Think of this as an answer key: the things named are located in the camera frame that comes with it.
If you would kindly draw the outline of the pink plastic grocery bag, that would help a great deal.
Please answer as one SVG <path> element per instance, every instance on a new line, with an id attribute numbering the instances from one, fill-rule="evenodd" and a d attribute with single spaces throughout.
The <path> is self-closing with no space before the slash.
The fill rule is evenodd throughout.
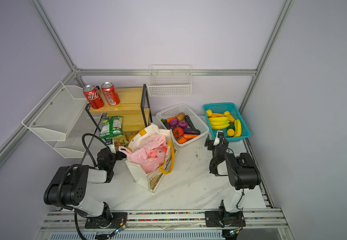
<path id="1" fill-rule="evenodd" d="M 153 134 L 150 137 L 143 138 L 139 148 L 130 151 L 128 148 L 119 147 L 120 152 L 127 155 L 129 161 L 139 165 L 146 174 L 152 173 L 162 166 L 166 152 L 166 137 L 161 134 Z"/>

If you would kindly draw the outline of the white canvas tote bag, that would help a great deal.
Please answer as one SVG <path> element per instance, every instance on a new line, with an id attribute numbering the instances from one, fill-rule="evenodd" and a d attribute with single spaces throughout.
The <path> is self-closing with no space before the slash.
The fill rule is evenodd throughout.
<path id="1" fill-rule="evenodd" d="M 172 172 L 177 148 L 171 130 L 151 124 L 120 151 L 126 154 L 125 163 L 134 181 L 154 193 L 162 178 Z"/>

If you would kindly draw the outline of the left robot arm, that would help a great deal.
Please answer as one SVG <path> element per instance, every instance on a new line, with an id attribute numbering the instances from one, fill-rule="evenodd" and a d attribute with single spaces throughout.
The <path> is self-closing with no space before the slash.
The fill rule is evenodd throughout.
<path id="1" fill-rule="evenodd" d="M 105 145 L 96 158 L 85 143 L 87 136 L 96 138 Z M 85 218 L 85 229 L 124 228 L 127 213 L 112 213 L 106 202 L 95 199 L 86 190 L 88 184 L 110 183 L 115 164 L 124 158 L 124 154 L 116 151 L 112 139 L 103 140 L 94 134 L 84 134 L 82 144 L 91 157 L 93 166 L 74 164 L 60 167 L 45 190 L 43 201 L 46 205 L 73 211 L 76 217 Z"/>

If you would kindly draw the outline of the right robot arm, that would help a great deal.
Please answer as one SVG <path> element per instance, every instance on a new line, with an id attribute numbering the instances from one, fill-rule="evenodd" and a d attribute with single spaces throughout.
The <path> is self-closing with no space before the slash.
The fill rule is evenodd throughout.
<path id="1" fill-rule="evenodd" d="M 220 202 L 218 210 L 205 212 L 205 222 L 207 227 L 237 227 L 240 230 L 246 226 L 242 203 L 247 194 L 261 184 L 261 175 L 249 153 L 236 156 L 228 145 L 223 132 L 218 132 L 215 140 L 209 137 L 205 140 L 204 146 L 212 151 L 209 172 L 221 177 L 218 166 L 225 163 L 225 176 L 234 188 L 233 194 Z"/>

